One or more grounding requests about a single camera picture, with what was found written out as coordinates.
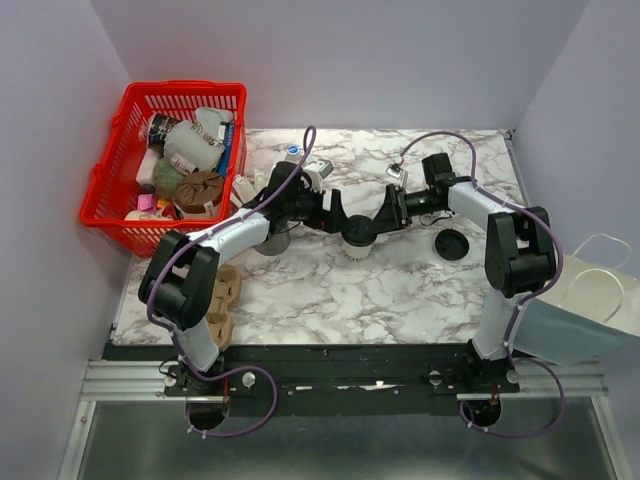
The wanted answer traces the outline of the green round sponge ball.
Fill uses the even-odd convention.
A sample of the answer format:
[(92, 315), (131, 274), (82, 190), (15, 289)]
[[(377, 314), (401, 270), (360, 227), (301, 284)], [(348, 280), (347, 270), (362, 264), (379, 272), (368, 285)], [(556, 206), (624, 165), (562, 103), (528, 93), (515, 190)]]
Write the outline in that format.
[(176, 170), (165, 157), (161, 157), (156, 162), (152, 172), (152, 182), (156, 193), (166, 198), (172, 198), (175, 195), (183, 178), (184, 175)]

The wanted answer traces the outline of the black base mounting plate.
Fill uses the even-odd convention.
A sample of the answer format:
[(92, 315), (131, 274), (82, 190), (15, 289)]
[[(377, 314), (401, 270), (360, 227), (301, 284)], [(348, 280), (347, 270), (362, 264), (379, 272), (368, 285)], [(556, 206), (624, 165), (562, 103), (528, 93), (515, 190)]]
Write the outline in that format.
[(495, 402), (519, 390), (505, 360), (480, 360), (467, 344), (236, 345), (211, 374), (196, 379), (173, 365), (170, 346), (115, 346), (107, 361), (162, 361), (169, 370), (160, 391), (185, 404), (192, 416), (212, 422), (229, 417), (344, 417), (364, 415), (454, 415), (458, 396)]

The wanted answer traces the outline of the red plastic shopping basket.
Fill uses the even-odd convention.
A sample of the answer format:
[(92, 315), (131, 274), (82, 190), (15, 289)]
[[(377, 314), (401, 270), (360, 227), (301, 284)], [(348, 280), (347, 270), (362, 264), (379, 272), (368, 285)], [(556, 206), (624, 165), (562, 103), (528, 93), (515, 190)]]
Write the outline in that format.
[(227, 218), (244, 171), (246, 87), (208, 81), (136, 82), (125, 90), (79, 212), (139, 257), (170, 230)]

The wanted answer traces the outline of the clear water bottle blue cap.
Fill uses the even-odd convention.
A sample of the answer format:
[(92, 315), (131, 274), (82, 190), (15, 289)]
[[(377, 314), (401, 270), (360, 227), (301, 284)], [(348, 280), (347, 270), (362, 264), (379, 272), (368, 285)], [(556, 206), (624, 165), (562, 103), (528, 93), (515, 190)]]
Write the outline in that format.
[(286, 151), (285, 161), (297, 164), (302, 158), (303, 154), (304, 151), (301, 147), (297, 145), (290, 145)]

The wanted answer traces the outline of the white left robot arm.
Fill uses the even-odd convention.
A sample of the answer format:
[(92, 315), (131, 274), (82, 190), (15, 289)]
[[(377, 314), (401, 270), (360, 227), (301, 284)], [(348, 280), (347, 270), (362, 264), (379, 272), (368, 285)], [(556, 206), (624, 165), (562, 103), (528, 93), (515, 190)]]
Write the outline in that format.
[(357, 217), (347, 216), (341, 192), (331, 191), (330, 208), (324, 193), (311, 188), (311, 175), (301, 164), (281, 161), (269, 183), (228, 219), (184, 235), (164, 234), (141, 281), (138, 298), (146, 305), (150, 323), (166, 330), (184, 365), (187, 382), (201, 395), (214, 393), (221, 380), (244, 367), (222, 373), (220, 355), (208, 331), (206, 312), (219, 267), (238, 254), (267, 243), (291, 221), (328, 234), (343, 234)]

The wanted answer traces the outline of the light blue paper bag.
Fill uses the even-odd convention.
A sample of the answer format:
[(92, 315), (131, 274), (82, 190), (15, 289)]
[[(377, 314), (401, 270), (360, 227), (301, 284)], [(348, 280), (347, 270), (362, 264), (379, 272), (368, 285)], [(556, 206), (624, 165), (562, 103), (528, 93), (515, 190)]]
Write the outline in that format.
[(627, 242), (598, 233), (564, 257), (557, 283), (531, 300), (514, 348), (559, 366), (595, 359), (639, 342), (639, 280), (621, 271)]

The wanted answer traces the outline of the white plastic pouch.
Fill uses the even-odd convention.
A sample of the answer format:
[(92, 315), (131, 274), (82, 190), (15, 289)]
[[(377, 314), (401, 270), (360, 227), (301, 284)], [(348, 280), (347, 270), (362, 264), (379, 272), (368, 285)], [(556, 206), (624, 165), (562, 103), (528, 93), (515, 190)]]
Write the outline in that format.
[(224, 143), (207, 134), (199, 122), (182, 121), (167, 134), (164, 158), (183, 175), (215, 171), (224, 153)]

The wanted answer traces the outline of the aluminium rail frame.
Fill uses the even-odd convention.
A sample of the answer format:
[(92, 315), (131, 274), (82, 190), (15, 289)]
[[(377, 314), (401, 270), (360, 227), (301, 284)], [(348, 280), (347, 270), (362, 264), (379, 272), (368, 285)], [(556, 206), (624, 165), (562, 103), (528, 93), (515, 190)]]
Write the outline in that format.
[(405, 387), (339, 386), (378, 414), (287, 414), (241, 437), (205, 440), (171, 397), (157, 362), (97, 361), (85, 373), (63, 479), (629, 479), (600, 367), (518, 370), (502, 429), (534, 429), (566, 401), (561, 424), (535, 438), (486, 438), (429, 415)]

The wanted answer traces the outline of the white paper cup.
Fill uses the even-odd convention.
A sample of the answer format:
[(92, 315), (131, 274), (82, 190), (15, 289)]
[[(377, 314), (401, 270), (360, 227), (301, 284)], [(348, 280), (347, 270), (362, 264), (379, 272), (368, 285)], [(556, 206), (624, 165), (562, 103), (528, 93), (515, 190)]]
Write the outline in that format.
[(364, 260), (376, 241), (375, 236), (343, 237), (343, 250), (353, 260)]

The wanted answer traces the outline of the brown round chocolate cake box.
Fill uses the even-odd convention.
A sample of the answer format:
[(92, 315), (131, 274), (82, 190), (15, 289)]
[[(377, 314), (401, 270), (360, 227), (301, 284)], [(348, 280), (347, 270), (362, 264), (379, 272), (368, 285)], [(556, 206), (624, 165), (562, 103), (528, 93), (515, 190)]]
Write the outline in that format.
[(225, 179), (216, 172), (197, 171), (176, 187), (173, 203), (182, 219), (213, 220), (220, 215)]

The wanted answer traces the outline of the black cup lid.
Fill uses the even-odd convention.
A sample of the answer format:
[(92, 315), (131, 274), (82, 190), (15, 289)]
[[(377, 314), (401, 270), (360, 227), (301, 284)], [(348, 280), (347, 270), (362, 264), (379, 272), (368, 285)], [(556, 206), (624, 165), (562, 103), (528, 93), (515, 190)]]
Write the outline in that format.
[(364, 215), (349, 217), (341, 235), (348, 245), (354, 247), (371, 246), (377, 239), (373, 220)]

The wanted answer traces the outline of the grey metal straw holder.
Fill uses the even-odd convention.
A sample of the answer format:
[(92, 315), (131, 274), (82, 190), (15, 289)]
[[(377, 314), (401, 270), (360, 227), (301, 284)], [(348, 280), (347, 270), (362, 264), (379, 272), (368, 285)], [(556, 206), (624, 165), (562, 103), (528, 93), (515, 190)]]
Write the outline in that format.
[(256, 245), (254, 249), (264, 256), (277, 256), (287, 250), (291, 242), (291, 235), (288, 229), (270, 234), (267, 239)]

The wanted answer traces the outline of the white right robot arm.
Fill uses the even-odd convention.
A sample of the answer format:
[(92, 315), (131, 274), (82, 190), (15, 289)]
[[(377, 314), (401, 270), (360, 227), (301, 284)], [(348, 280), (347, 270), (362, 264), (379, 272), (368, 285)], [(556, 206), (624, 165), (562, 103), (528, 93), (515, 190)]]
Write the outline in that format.
[(414, 217), (451, 211), (486, 234), (484, 271), (491, 286), (480, 326), (466, 347), (460, 379), (480, 392), (509, 369), (509, 355), (524, 303), (558, 272), (549, 217), (541, 207), (522, 208), (489, 198), (469, 176), (454, 173), (446, 153), (422, 160), (426, 188), (408, 193), (386, 187), (380, 210), (367, 221), (367, 240), (407, 228)]

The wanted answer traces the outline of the dark printed can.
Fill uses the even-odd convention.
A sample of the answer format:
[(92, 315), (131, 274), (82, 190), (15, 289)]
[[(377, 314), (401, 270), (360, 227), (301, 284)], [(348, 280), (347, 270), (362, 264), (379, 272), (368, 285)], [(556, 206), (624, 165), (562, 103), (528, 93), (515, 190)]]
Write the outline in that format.
[(154, 113), (146, 128), (147, 147), (156, 151), (163, 151), (166, 137), (169, 132), (179, 123), (179, 120), (161, 114)]

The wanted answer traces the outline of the brown cardboard cup carrier stack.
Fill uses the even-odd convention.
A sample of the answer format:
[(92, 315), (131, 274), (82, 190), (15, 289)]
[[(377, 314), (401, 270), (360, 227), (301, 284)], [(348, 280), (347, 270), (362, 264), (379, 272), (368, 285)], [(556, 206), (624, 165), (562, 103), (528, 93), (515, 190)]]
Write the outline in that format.
[(216, 273), (211, 302), (206, 313), (209, 333), (220, 351), (231, 344), (234, 322), (231, 310), (237, 305), (242, 289), (240, 271), (221, 265)]

